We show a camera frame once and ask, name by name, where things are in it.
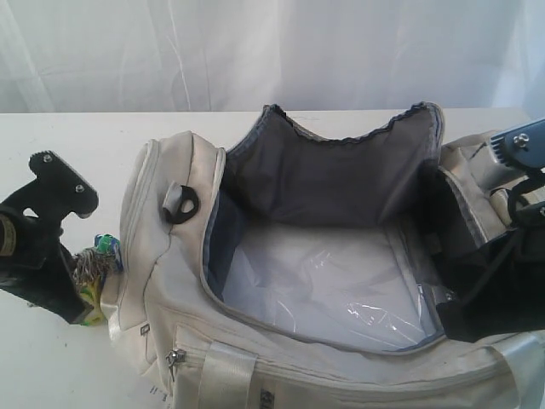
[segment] plastic sheet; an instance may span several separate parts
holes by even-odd
[[[224,302],[285,331],[369,350],[435,333],[393,226],[295,228],[254,223],[236,249]]]

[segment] table surface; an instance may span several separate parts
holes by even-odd
[[[329,138],[362,135],[400,111],[288,112]],[[63,244],[72,252],[97,233],[118,236],[125,184],[136,154],[149,139],[192,130],[230,147],[258,112],[0,114],[0,200],[28,183],[33,153],[54,150],[97,190],[99,209],[86,220],[69,215]],[[445,109],[445,142],[522,124],[518,108]],[[107,328],[70,326],[41,308],[0,291],[0,407],[53,409],[159,408],[162,395],[139,378],[109,346]]]

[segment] metal zipper pull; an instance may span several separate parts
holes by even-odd
[[[186,351],[183,349],[172,349],[165,359],[167,361],[167,365],[169,366],[172,382],[174,382],[174,365],[180,364],[186,360]]]

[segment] white backdrop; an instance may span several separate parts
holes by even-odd
[[[0,0],[0,112],[523,107],[543,0]]]

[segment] bolt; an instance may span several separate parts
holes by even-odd
[[[513,143],[517,147],[526,147],[529,141],[530,141],[530,137],[527,134],[516,135],[513,138]]]

